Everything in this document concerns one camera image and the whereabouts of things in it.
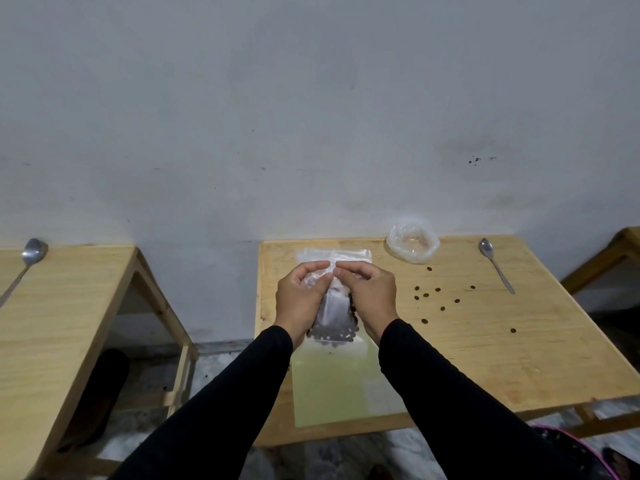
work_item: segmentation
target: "white wall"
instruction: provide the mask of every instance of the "white wall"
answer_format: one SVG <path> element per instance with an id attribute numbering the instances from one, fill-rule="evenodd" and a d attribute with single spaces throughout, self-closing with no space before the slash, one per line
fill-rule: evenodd
<path id="1" fill-rule="evenodd" d="M 2 244 L 135 242 L 197 341 L 252 335 L 261 240 L 405 213 L 518 233 L 562 277 L 640 223 L 639 18 L 640 0 L 0 0 Z"/>

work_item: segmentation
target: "spoon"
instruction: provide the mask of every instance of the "spoon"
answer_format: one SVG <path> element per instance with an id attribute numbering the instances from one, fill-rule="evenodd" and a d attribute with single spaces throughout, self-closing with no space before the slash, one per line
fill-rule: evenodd
<path id="1" fill-rule="evenodd" d="M 30 239 L 27 244 L 25 244 L 24 249 L 22 250 L 22 262 L 24 263 L 24 269 L 20 274 L 18 274 L 16 279 L 13 280 L 2 296 L 0 296 L 0 306 L 3 306 L 4 302 L 11 296 L 11 293 L 15 290 L 16 286 L 18 286 L 18 283 L 20 283 L 20 280 L 29 268 L 44 259 L 48 250 L 49 246 L 47 243 L 42 242 L 39 239 Z"/>
<path id="2" fill-rule="evenodd" d="M 493 260 L 493 246 L 491 245 L 491 242 L 489 242 L 489 239 L 484 238 L 482 241 L 480 241 L 478 243 L 478 248 L 480 249 L 480 252 L 484 254 L 484 256 L 491 259 L 491 262 L 493 263 L 496 270 L 498 271 L 498 274 L 500 275 L 500 279 L 502 279 L 502 282 L 507 287 L 507 290 L 509 290 L 511 294 L 516 294 L 516 292 L 513 290 L 513 287 L 507 281 L 507 277 L 501 272 L 500 267 Z"/>

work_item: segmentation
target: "forearm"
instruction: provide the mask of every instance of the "forearm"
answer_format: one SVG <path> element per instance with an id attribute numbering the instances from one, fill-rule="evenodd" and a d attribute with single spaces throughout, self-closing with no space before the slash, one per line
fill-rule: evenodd
<path id="1" fill-rule="evenodd" d="M 287 373 L 289 334 L 272 326 L 157 428 L 111 478 L 235 478 Z"/>
<path id="2" fill-rule="evenodd" d="M 447 478 L 580 478 L 526 423 L 396 320 L 382 335 L 380 366 L 402 396 Z"/>

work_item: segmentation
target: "pink trim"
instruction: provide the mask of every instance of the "pink trim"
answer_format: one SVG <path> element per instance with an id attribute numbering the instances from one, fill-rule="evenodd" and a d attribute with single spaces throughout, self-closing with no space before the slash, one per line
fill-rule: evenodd
<path id="1" fill-rule="evenodd" d="M 591 453 L 593 453 L 594 455 L 596 455 L 596 458 L 598 460 L 600 460 L 600 462 L 604 465 L 604 468 L 607 469 L 607 471 L 611 474 L 611 476 L 613 476 L 614 480 L 621 480 L 621 478 L 618 476 L 618 474 L 616 473 L 615 470 L 613 470 L 610 466 L 608 466 L 607 462 L 604 461 L 604 458 L 600 456 L 600 454 L 594 450 L 593 448 L 591 448 L 587 443 L 585 443 L 584 441 L 582 441 L 580 438 L 576 438 L 575 436 L 573 436 L 571 433 L 566 432 L 564 429 L 560 429 L 560 428 L 555 428 L 553 426 L 545 426 L 544 424 L 540 424 L 540 425 L 534 425 L 532 426 L 532 428 L 536 428 L 536 429 L 553 429 L 554 431 L 560 431 L 561 433 L 564 433 L 565 435 L 569 436 L 570 438 L 574 439 L 575 441 L 577 441 L 578 443 L 580 443 L 582 446 L 584 446 L 585 448 L 587 448 L 587 450 L 589 450 Z"/>

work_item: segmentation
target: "plastic bag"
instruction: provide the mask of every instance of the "plastic bag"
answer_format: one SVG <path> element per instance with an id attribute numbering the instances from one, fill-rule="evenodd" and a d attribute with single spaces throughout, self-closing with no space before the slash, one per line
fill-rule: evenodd
<path id="1" fill-rule="evenodd" d="M 387 236 L 389 249 L 413 264 L 426 263 L 440 247 L 440 240 L 426 219 L 396 222 Z"/>
<path id="2" fill-rule="evenodd" d="M 336 261 L 367 261 L 371 262 L 370 250 L 337 251 L 307 248 L 296 253 L 298 263 L 307 261 L 330 261 L 331 265 L 326 269 L 308 273 L 304 282 L 309 288 L 316 284 L 318 279 L 333 271 Z M 338 278 L 334 278 L 325 293 L 318 313 L 307 336 L 324 342 L 353 342 L 361 340 L 356 337 L 358 319 L 355 316 L 355 307 L 349 293 Z"/>

